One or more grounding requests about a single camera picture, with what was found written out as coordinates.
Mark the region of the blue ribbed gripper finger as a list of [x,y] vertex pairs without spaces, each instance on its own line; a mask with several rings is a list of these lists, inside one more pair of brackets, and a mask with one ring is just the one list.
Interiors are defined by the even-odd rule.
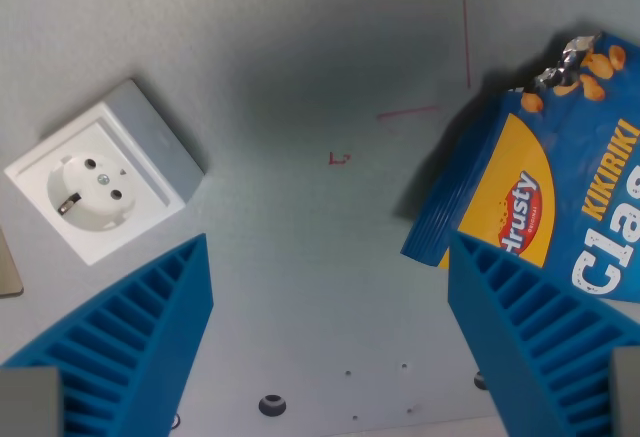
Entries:
[[611,436],[609,369],[639,325],[484,241],[455,233],[448,303],[511,436]]
[[212,309],[200,234],[104,289],[2,366],[59,371],[66,436],[167,436]]

